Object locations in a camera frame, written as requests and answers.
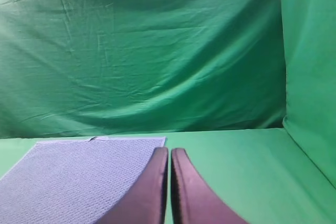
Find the green cloth wall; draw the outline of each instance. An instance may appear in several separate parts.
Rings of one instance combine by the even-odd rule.
[[[281,125],[280,0],[0,0],[0,137]]]
[[[336,0],[282,0],[285,128],[336,186]]]

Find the curved dark object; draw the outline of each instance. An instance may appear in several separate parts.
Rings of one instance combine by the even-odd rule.
[[[171,159],[174,224],[247,224],[211,190],[185,149],[173,149]]]
[[[168,149],[156,148],[137,181],[96,224],[163,224],[167,170]]]

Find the green floor surface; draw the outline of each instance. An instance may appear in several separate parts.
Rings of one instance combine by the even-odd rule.
[[[186,148],[220,198],[251,224],[336,223],[336,190],[283,129],[159,135],[168,148]],[[0,176],[38,140],[0,140]]]

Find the gray mat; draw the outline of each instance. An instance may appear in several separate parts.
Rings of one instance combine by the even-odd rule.
[[[124,195],[164,141],[39,142],[0,180],[0,223],[93,223]]]

